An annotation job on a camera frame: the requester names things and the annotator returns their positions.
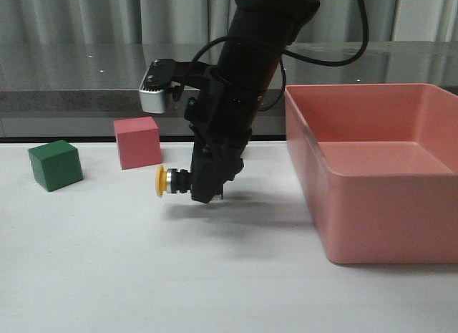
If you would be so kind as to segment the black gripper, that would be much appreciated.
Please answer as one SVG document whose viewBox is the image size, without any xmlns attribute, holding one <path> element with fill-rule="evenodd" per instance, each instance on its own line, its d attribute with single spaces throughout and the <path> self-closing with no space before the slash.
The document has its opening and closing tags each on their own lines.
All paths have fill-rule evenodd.
<svg viewBox="0 0 458 333">
<path fill-rule="evenodd" d="M 223 74 L 217 66 L 191 77 L 199 86 L 185 119 L 195 134 L 191 161 L 191 199 L 209 203 L 243 168 L 242 153 L 251 137 L 251 125 L 265 94 L 259 75 L 243 81 L 239 74 Z"/>
</svg>

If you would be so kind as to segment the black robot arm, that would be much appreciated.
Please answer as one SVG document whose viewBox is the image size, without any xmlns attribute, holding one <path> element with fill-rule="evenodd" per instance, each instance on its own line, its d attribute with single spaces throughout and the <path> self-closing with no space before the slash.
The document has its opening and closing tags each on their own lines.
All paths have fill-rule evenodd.
<svg viewBox="0 0 458 333">
<path fill-rule="evenodd" d="M 195 133 L 191 198 L 208 203 L 243 168 L 251 125 L 281 52 L 318 11 L 320 0 L 235 0 L 236 11 L 211 83 L 186 108 Z"/>
</svg>

